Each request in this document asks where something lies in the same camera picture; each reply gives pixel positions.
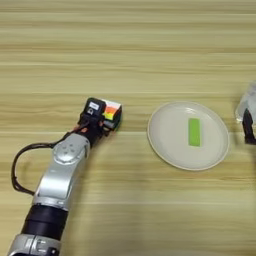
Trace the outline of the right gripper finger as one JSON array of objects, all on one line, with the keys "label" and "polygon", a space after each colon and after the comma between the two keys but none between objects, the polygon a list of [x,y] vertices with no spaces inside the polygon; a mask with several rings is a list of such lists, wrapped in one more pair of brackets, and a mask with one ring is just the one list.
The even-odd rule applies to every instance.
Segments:
[{"label": "right gripper finger", "polygon": [[250,145],[256,145],[256,137],[254,136],[252,124],[253,119],[251,113],[249,112],[248,109],[246,109],[242,121],[245,143]]}]

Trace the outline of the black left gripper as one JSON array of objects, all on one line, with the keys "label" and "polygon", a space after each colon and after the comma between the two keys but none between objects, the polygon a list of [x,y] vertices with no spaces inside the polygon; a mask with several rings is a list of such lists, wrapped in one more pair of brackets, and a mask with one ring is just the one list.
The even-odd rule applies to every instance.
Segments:
[{"label": "black left gripper", "polygon": [[109,107],[107,114],[108,120],[103,116],[86,113],[80,115],[77,133],[87,138],[91,146],[118,127],[122,116],[122,107]]}]

